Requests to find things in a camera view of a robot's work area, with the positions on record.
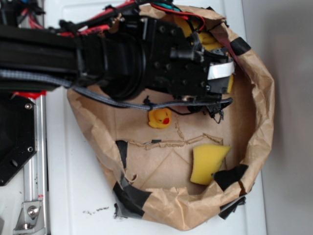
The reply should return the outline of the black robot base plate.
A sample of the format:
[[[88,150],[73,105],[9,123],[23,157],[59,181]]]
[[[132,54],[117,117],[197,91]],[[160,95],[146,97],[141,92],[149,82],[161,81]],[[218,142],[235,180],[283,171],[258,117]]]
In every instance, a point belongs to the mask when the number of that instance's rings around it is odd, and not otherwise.
[[[0,185],[7,185],[36,153],[35,103],[0,93]]]

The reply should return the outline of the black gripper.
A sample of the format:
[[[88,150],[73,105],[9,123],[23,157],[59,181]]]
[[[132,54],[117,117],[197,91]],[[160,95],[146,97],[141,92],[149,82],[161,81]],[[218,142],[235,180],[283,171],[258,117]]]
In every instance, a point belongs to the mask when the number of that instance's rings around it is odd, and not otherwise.
[[[213,63],[232,61],[225,47],[206,55]],[[210,61],[201,43],[188,41],[178,25],[151,17],[125,17],[117,31],[117,97],[133,98],[144,89],[174,97],[231,93],[233,75],[207,81]]]

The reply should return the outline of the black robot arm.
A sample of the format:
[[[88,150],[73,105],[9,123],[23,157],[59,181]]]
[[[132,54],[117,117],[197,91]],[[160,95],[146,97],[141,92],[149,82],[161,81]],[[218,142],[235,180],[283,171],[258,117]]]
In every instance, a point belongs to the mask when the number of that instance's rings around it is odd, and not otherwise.
[[[115,100],[144,89],[200,99],[230,90],[234,62],[205,50],[197,33],[174,23],[128,16],[105,36],[57,36],[44,30],[0,28],[0,67],[49,74],[75,85],[98,85]]]

